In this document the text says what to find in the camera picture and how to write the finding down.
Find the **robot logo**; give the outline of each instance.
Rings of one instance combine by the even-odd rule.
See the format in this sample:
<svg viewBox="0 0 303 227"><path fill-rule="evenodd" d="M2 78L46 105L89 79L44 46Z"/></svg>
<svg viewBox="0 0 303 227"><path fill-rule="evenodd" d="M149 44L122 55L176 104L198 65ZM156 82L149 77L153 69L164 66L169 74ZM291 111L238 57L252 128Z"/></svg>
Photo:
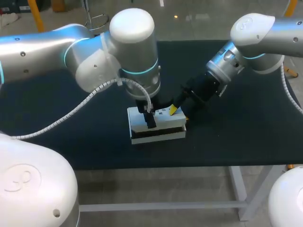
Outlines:
<svg viewBox="0 0 303 227"><path fill-rule="evenodd" d="M247 30L252 25L252 18L244 17L238 21L237 30Z"/></svg>
<svg viewBox="0 0 303 227"><path fill-rule="evenodd" d="M41 183L41 174L37 168L28 164L11 166L0 175L3 187L1 191L8 192L35 192Z"/></svg>

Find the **white table frame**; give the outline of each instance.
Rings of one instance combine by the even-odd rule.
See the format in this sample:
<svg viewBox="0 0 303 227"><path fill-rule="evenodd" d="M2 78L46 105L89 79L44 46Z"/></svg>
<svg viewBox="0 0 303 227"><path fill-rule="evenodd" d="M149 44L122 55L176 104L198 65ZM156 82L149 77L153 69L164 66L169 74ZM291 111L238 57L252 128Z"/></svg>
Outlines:
<svg viewBox="0 0 303 227"><path fill-rule="evenodd" d="M284 169L285 165L264 166L251 192L247 195L240 167L230 166L235 201L91 204L80 205L80 212L238 208L240 221L248 221L253 218L257 208L268 196L272 185Z"/></svg>

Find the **table leg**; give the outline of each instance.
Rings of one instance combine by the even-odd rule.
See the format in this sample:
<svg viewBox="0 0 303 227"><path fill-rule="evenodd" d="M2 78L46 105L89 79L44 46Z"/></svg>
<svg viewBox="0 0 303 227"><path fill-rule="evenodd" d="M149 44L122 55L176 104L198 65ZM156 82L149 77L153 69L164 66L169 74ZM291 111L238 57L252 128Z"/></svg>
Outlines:
<svg viewBox="0 0 303 227"><path fill-rule="evenodd" d="M247 198L245 184L243 182L240 166L229 166L233 191L237 201L245 201Z"/></svg>
<svg viewBox="0 0 303 227"><path fill-rule="evenodd" d="M253 218L257 208L268 196L271 187L281 176L285 165L264 166L252 190L246 198L247 207L239 209L240 221L248 221Z"/></svg>

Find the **yellow pole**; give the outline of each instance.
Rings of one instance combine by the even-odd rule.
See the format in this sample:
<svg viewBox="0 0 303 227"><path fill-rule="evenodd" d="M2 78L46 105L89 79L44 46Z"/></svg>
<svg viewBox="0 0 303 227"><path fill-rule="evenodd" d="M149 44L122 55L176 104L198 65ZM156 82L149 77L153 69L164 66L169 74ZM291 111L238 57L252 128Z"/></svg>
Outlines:
<svg viewBox="0 0 303 227"><path fill-rule="evenodd" d="M294 13L294 9L298 3L298 0L290 0L287 10L284 14L284 17L291 17Z"/></svg>
<svg viewBox="0 0 303 227"><path fill-rule="evenodd" d="M44 26L43 26L42 19L40 17L40 12L39 12L36 0L27 0L27 1L28 1L28 5L30 7L30 11L33 14L38 32L44 32Z"/></svg>

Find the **small yellow object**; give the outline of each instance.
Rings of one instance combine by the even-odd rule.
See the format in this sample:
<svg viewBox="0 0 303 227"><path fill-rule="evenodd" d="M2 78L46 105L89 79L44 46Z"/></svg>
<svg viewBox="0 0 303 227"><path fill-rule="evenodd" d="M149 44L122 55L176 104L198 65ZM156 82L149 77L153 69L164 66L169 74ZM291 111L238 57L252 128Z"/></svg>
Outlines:
<svg viewBox="0 0 303 227"><path fill-rule="evenodd" d="M172 104L169 109L169 114L172 116L177 111L177 108Z"/></svg>

